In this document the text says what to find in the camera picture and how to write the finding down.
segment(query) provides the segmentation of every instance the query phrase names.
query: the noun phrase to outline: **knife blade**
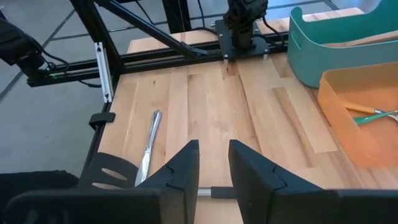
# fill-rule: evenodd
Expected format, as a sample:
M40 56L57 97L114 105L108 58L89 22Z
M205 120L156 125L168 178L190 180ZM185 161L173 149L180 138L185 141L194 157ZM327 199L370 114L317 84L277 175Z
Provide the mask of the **knife blade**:
M162 117L161 110L155 110L155 112L152 116L152 122L151 122L150 130L149 130L149 138L148 138L147 146L145 147L144 157L142 158L141 164L138 168L136 182L135 182L134 186L138 186L139 184L141 184L143 181L146 180L146 178L148 176L148 170L149 170L149 165L150 165L150 155L152 153L152 146L154 145L156 132L157 132L157 128L159 127L161 117Z

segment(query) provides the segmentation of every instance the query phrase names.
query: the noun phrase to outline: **black aluminum frame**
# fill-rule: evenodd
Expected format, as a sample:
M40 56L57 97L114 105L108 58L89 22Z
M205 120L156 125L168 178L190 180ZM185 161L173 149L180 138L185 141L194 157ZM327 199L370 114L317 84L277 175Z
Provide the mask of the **black aluminum frame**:
M103 43L109 62L109 70L113 77L114 90L116 90L119 77L122 74L214 62L224 59L218 41L193 45L179 42L167 33L156 28L156 26L136 16L116 0L70 0L70 2L85 25L88 33L93 39L93 42ZM169 46L169 48L119 55L112 38L110 37L108 30L95 7L95 2L140 30L151 35L153 38L161 41L165 45ZM265 39L271 40L270 42L281 41L280 37L275 34L267 34L264 36L266 37ZM285 40L285 45L270 45L267 54L287 51L288 33L283 32L281 33L281 36ZM57 65L50 76L36 80L28 78L28 84L30 86L44 86L99 77L97 61L94 59L74 62L69 65ZM110 108L111 103L105 103L102 112L109 112ZM92 155L97 152L104 129L105 124L97 126L83 171L90 163Z

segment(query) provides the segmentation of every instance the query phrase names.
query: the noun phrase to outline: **knife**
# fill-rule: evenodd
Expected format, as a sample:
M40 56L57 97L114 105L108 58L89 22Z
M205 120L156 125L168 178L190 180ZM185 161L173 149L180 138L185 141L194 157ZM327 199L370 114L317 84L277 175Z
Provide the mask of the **knife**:
M157 128L159 127L161 117L162 117L161 110L155 110L154 115L152 116L152 124L150 126L149 138L147 146L145 147L144 157L142 158L141 164L138 168L136 183L134 184L134 186L136 187L139 184L141 184L143 181L145 181L148 176L150 154L152 152L152 146L154 145L156 131Z

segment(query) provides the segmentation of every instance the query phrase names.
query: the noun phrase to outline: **gray floor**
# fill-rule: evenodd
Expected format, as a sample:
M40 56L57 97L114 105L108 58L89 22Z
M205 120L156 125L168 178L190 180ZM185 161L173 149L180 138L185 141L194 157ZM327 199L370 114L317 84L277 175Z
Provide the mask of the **gray floor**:
M188 0L191 17L200 16L196 0ZM205 15L221 14L227 0L201 0ZM300 6L307 14L360 7L372 10L379 0L269 0L268 19L287 17ZM154 22L165 21L160 0L141 1ZM145 18L133 3L124 4ZM45 49L70 62L94 58L93 43L68 0L0 0L2 12L15 25L38 40ZM99 9L108 29L129 26ZM192 20L200 26L199 19ZM168 31L166 24L159 25ZM137 29L112 32L120 53L131 39L146 37ZM0 173L33 170L67 170L80 175L93 130L88 120L103 105L100 90L79 83L30 88L19 69L0 61Z

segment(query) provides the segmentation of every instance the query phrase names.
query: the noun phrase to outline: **metal knife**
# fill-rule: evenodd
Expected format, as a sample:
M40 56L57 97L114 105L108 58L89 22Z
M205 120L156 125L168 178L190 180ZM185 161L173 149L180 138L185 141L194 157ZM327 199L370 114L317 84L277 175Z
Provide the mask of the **metal knife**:
M159 127L161 117L161 110L156 110L154 112L154 115L152 116L152 124L150 126L148 143L145 147L144 157L142 158L141 164L138 168L136 183L134 184L134 186L138 186L139 184L141 184L144 180L146 180L148 176L150 154L152 152L152 146L154 145L156 131Z

